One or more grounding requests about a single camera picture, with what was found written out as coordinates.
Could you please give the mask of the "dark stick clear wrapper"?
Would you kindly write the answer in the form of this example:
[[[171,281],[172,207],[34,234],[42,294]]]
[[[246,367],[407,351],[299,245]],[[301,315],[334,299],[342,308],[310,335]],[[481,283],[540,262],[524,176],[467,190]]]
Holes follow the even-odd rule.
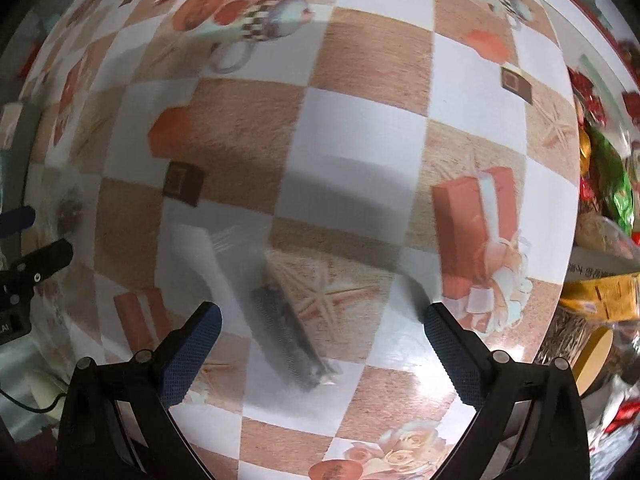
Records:
[[[208,232],[180,223],[171,249],[216,298],[238,307],[266,361],[288,386],[309,392],[333,386],[340,371],[319,356],[269,258],[234,229]]]

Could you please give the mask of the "round wooden lid container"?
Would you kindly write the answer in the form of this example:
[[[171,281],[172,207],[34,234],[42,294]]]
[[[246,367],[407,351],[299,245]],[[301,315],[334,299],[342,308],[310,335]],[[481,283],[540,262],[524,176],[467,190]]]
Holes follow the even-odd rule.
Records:
[[[612,345],[611,327],[557,307],[534,362],[550,364],[555,358],[566,359],[583,396],[600,375]]]

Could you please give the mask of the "yellow snack box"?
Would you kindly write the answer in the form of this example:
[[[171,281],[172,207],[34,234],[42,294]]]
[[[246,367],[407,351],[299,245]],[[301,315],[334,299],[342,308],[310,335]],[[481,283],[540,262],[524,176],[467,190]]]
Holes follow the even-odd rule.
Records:
[[[639,273],[566,282],[559,305],[587,320],[616,323],[639,318]]]

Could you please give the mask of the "green foil snack bag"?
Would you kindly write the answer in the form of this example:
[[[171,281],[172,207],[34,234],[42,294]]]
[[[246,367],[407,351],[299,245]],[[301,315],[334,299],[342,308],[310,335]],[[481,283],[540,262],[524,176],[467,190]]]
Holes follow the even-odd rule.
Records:
[[[622,231],[631,235],[634,227],[634,192],[620,154],[600,130],[587,125],[591,158],[596,164],[598,189],[606,211]]]

